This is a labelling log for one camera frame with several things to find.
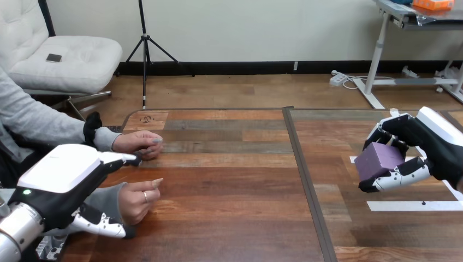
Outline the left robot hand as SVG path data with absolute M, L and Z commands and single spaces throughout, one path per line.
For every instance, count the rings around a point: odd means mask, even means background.
M 99 152 L 80 144 L 55 147 L 18 180 L 1 216 L 1 232 L 20 244 L 57 228 L 131 239 L 134 227 L 85 203 L 107 178 L 124 165 L 138 166 L 140 154 Z

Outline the person's hand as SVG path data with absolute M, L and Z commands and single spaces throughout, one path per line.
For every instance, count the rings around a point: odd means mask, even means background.
M 124 224 L 136 225 L 153 208 L 161 193 L 162 178 L 152 181 L 126 183 L 118 194 L 118 208 Z
M 139 152 L 142 160 L 157 158 L 162 149 L 163 138 L 148 130 L 119 135 L 112 144 L 114 152 L 127 154 Z

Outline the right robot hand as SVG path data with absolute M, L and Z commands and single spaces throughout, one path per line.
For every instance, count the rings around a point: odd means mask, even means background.
M 429 107 L 380 120 L 355 159 L 359 189 L 375 193 L 434 177 L 462 192 L 462 132 Z

